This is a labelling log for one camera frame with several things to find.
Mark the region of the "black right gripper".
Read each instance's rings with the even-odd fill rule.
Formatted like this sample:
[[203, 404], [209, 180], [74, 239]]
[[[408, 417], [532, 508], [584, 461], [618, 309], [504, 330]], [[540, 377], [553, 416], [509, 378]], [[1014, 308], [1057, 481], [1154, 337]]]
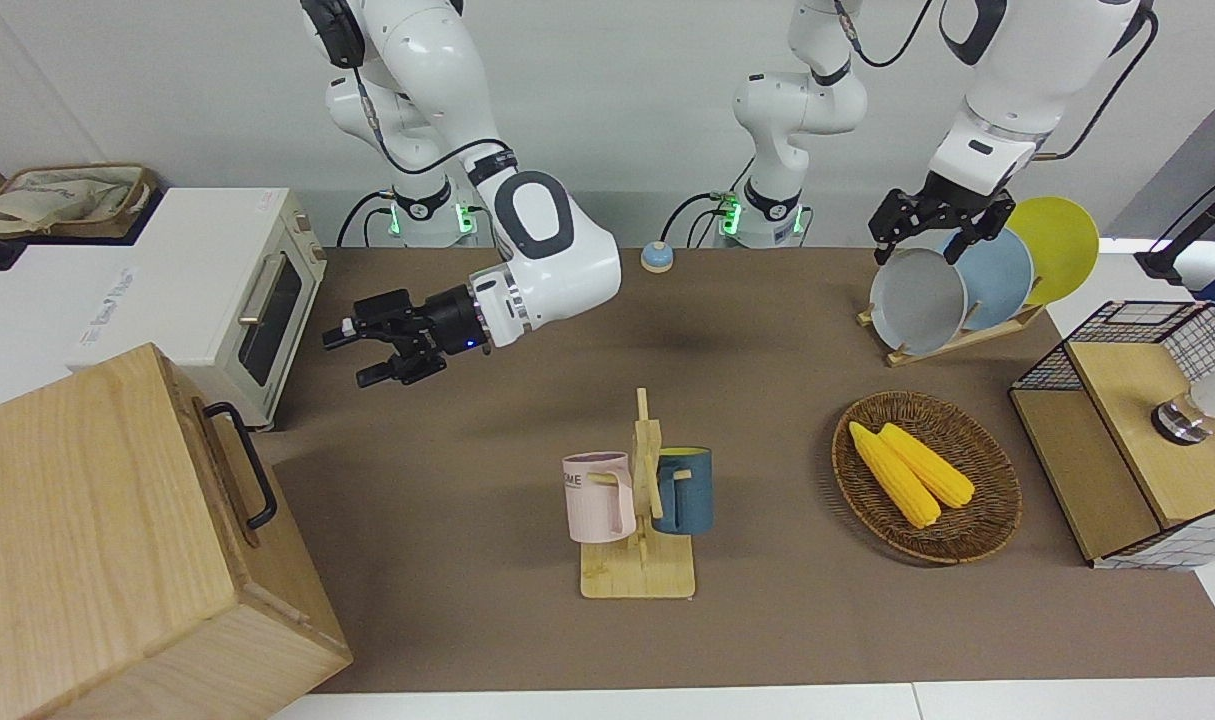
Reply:
[[446, 369], [446, 357], [488, 346], [487, 331], [465, 284], [435, 293], [414, 305], [407, 290], [379, 293], [354, 302], [337, 328], [322, 334], [327, 351], [358, 340], [397, 341], [388, 361], [355, 373], [357, 387], [397, 381], [402, 386], [424, 381]]

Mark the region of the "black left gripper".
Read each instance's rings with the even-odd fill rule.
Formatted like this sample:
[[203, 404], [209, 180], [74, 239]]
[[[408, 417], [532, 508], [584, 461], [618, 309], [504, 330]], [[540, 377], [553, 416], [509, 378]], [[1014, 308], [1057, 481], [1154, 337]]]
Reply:
[[919, 236], [919, 223], [953, 223], [956, 233], [946, 243], [944, 257], [955, 265], [963, 253], [982, 240], [994, 240], [1015, 211], [1013, 195], [987, 193], [959, 185], [953, 178], [928, 170], [917, 193], [891, 189], [869, 219], [869, 234], [875, 240], [875, 261], [887, 263], [902, 242]]

